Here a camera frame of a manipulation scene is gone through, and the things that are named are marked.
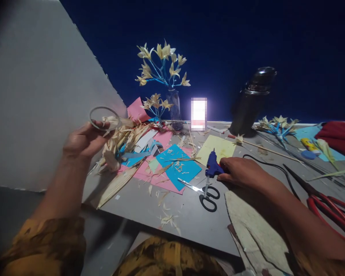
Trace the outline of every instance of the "white wall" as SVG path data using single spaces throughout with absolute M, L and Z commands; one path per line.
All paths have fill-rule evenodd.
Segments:
M 126 107 L 57 0 L 14 0 L 0 13 L 0 185 L 45 189 L 89 111 Z

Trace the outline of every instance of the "black thermos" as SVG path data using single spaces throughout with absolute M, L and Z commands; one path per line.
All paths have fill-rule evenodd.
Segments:
M 262 110 L 276 74 L 275 68 L 258 68 L 252 79 L 240 91 L 232 109 L 233 122 L 229 128 L 232 135 L 249 134 Z

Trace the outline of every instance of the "blue glue gun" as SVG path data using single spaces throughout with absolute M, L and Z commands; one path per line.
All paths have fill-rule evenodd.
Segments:
M 215 175 L 219 175 L 222 173 L 224 173 L 224 171 L 217 163 L 217 156 L 214 149 L 208 156 L 206 176 L 213 178 Z

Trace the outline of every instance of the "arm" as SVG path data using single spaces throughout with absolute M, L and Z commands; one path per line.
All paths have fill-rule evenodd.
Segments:
M 104 134 L 87 123 L 69 135 L 43 200 L 0 259 L 2 275 L 81 274 L 84 219 L 78 215 L 91 159 L 110 137 Z
M 87 122 L 81 129 L 69 135 L 55 177 L 44 199 L 31 216 L 32 219 L 46 220 L 79 215 L 91 159 L 110 138 L 110 135 L 102 137 L 103 134 L 104 131 Z
M 295 254 L 345 260 L 345 242 L 257 163 L 231 157 L 222 158 L 220 165 L 228 173 L 220 174 L 217 180 L 254 189 L 273 204 Z

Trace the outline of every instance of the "red scissors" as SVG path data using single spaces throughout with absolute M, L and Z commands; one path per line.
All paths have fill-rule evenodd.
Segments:
M 293 178 L 303 187 L 308 193 L 307 205 L 308 208 L 319 217 L 324 223 L 328 224 L 327 221 L 319 213 L 318 209 L 322 211 L 327 217 L 329 217 L 333 222 L 335 222 L 344 232 L 345 232 L 345 211 L 339 209 L 336 205 L 345 209 L 345 203 L 331 196 L 325 196 L 324 194 L 318 192 L 310 184 L 305 182 L 296 173 L 290 170 L 285 164 L 284 167 L 293 176 Z M 345 237 L 333 229 L 344 241 Z

